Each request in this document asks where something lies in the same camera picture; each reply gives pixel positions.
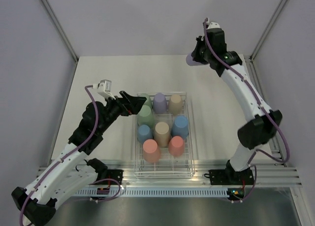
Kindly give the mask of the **green cup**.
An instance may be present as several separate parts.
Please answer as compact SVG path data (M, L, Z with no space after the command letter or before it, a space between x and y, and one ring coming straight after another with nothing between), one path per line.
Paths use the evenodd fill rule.
M145 97L146 101L144 102L144 105L150 107L152 109L152 100L150 98L150 96L146 93L139 93L138 94L139 97Z
M143 105L141 110L137 115L138 125L147 125L150 128L153 128L155 124L154 115L151 108L147 105Z

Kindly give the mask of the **purple cup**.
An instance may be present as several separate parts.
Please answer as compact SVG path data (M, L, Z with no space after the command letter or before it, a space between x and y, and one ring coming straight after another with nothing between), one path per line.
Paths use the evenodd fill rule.
M202 65L208 65L208 63L199 63L199 62L196 62L193 60L193 57L191 55L191 53L189 53L187 56L186 56L186 63L187 65L189 66L202 66Z
M164 94L157 93L154 96L153 109L157 114L163 114L167 111L167 100Z

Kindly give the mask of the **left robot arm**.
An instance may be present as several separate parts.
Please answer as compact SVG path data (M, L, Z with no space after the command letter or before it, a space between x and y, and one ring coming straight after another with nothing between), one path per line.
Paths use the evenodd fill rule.
M11 196L20 210L20 224L27 219L35 226L46 225L56 211L78 190L90 185L101 185L107 180L107 166L92 159L71 177L68 173L93 152L103 141L105 131L120 117L137 115L145 97L133 97L120 91L120 97L101 92L106 104L95 101L86 106L78 128L69 138L60 155L26 187L16 187Z

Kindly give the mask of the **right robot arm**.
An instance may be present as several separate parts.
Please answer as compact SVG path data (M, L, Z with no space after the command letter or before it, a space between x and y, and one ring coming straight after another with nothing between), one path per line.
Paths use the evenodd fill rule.
M228 85L239 102L246 123L238 129L239 146L226 164L225 179L238 183L242 171L249 168L259 146L267 144L279 129L282 114L273 110L260 96L235 51L228 51L223 29L217 22L205 19L204 34L196 38L196 47L186 58L187 64L209 65Z

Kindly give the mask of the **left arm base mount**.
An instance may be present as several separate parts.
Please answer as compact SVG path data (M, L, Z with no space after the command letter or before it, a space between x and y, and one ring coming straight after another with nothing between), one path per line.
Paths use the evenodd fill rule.
M122 169L108 169L98 173L96 181L92 185L120 185L123 180L123 173Z

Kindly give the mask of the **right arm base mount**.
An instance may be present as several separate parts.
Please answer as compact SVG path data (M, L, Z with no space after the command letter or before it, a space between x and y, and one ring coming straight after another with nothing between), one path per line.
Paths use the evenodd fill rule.
M252 170L235 172L233 169L210 169L203 176L210 180L212 186L248 186L254 183Z

